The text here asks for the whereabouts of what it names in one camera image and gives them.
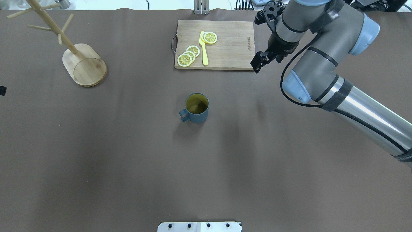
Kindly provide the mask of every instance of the lemon slice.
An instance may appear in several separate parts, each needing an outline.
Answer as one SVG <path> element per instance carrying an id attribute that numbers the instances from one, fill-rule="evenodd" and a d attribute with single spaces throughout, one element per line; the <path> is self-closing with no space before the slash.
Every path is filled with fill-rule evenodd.
<path id="1" fill-rule="evenodd" d="M 186 48 L 186 51 L 191 51 L 191 52 L 193 52 L 196 57 L 198 57 L 199 54 L 200 54 L 200 49 L 199 49 L 199 47 L 197 47 L 197 46 L 195 46 L 195 45 L 192 45 L 192 46 L 187 47 L 187 48 Z"/>
<path id="2" fill-rule="evenodd" d="M 202 35 L 202 40 L 208 44 L 214 44 L 218 40 L 218 36 L 211 31 L 205 31 Z"/>
<path id="3" fill-rule="evenodd" d="M 187 53 L 183 53 L 178 57 L 178 64 L 182 67 L 187 67 L 191 65 L 192 62 L 193 62 L 192 57 Z"/>
<path id="4" fill-rule="evenodd" d="M 194 52 L 191 51 L 186 51 L 183 54 L 189 54 L 190 57 L 192 58 L 192 63 L 194 62 L 194 60 L 196 59 L 196 54 Z"/>

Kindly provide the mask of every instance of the mug handle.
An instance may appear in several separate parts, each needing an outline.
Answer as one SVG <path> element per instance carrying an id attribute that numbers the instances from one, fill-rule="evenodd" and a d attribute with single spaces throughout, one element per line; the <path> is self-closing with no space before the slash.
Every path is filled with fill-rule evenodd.
<path id="1" fill-rule="evenodd" d="M 189 112 L 186 110 L 186 108 L 185 109 L 182 109 L 180 112 L 179 112 L 179 115 L 180 115 L 180 119 L 182 120 L 182 122 L 186 122 L 187 120 L 189 120 Z"/>

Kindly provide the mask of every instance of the yellow knife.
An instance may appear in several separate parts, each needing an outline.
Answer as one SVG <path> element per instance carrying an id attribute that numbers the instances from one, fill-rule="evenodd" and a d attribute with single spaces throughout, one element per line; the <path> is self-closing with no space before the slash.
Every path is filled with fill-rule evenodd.
<path id="1" fill-rule="evenodd" d="M 202 46 L 202 62 L 203 62 L 203 65 L 207 66 L 209 64 L 209 60 L 207 59 L 205 42 L 203 42 L 203 40 L 202 40 L 203 33 L 204 33 L 204 31 L 200 32 L 199 44 Z"/>

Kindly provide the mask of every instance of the blue mug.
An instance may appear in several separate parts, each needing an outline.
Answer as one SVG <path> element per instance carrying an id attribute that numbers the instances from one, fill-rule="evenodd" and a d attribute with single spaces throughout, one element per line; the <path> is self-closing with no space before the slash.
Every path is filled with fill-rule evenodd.
<path id="1" fill-rule="evenodd" d="M 194 123 L 206 121 L 209 113 L 209 99 L 201 93 L 192 93 L 186 99 L 186 108 L 179 112 L 182 122 L 191 120 Z"/>

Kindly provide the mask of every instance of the wooden cutting board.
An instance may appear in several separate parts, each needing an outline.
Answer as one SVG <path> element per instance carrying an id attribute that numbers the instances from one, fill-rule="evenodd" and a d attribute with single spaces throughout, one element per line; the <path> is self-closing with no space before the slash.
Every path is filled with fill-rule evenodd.
<path id="1" fill-rule="evenodd" d="M 188 67 L 178 65 L 177 58 L 191 45 L 199 44 L 201 31 L 212 31 L 218 36 L 214 44 L 206 44 L 209 65 L 202 64 L 202 53 Z M 255 56 L 253 22 L 179 20 L 177 31 L 176 69 L 220 69 L 253 71 L 250 62 Z"/>

